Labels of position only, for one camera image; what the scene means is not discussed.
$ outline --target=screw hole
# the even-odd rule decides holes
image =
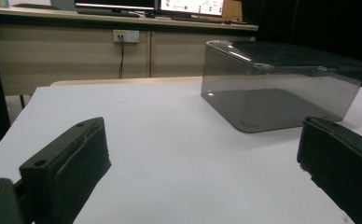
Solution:
[[[34,166],[42,166],[42,165],[44,165],[46,163],[46,161],[44,161],[44,160],[42,160],[42,161],[36,161],[35,163],[34,163]]]

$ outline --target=keyboard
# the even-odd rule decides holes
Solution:
[[[207,23],[223,23],[223,21],[213,21],[209,19],[193,18],[193,17],[171,17],[172,21],[192,21],[192,22],[207,22]]]
[[[85,14],[85,15],[97,15],[97,16],[130,17],[130,18],[139,18],[140,17],[139,15],[133,14],[133,13],[113,12],[113,11],[84,9],[84,8],[79,8],[77,10],[77,13]]]

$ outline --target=wooden desk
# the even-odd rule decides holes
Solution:
[[[113,30],[140,31],[126,44],[125,78],[201,76],[204,43],[249,40],[255,25],[80,15],[75,11],[0,8],[0,77],[5,95],[32,94],[66,79],[118,76]]]
[[[38,88],[0,142],[0,176],[62,132],[103,117],[113,166],[78,223],[353,223],[296,161],[301,128],[247,134],[201,82]],[[362,89],[341,125],[362,134]]]
[[[202,81],[202,77],[153,77],[153,78],[126,78],[126,79],[94,79],[94,80],[66,80],[52,83],[50,86],[74,86],[97,84],[155,84],[166,82]]]

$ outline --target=gray translucent box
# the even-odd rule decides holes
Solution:
[[[257,133],[344,118],[362,85],[362,62],[302,46],[206,43],[202,97],[236,129]]]

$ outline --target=table surface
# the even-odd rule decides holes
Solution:
[[[241,133],[202,82],[38,88],[0,142],[0,177],[103,117],[113,165],[75,223],[353,223],[297,163],[301,128]],[[341,125],[362,135],[362,89]]]

